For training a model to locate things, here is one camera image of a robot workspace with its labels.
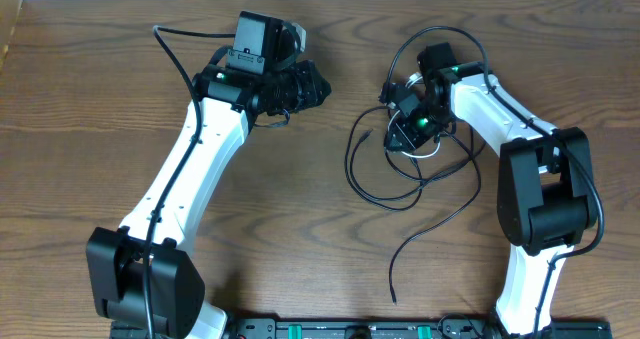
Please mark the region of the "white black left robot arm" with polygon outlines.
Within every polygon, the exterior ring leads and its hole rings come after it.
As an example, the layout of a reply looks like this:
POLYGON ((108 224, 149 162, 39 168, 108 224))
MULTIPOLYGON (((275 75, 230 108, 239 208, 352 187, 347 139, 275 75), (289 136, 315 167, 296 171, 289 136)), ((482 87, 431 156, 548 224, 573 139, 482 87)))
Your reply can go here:
POLYGON ((282 127, 330 94, 305 45, 299 24, 244 11, 204 69, 185 77, 191 100, 159 173, 117 229, 96 228, 87 242, 95 309, 112 337, 225 336, 228 314, 206 301, 192 260, 198 228, 259 116, 282 127))

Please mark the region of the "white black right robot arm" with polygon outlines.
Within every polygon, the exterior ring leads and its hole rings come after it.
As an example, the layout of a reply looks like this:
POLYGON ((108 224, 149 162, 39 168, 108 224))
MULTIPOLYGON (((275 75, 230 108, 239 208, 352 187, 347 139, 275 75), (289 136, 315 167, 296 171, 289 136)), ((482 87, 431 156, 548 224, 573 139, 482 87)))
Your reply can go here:
POLYGON ((552 333, 550 306, 565 262, 594 249, 584 232, 604 228, 589 141, 577 127, 559 129, 520 104, 488 61, 459 63, 447 43, 418 57, 418 97, 408 84, 385 83, 381 102, 394 109, 385 147, 405 155, 463 121, 499 158, 497 216, 510 243, 494 330, 504 338, 552 333))

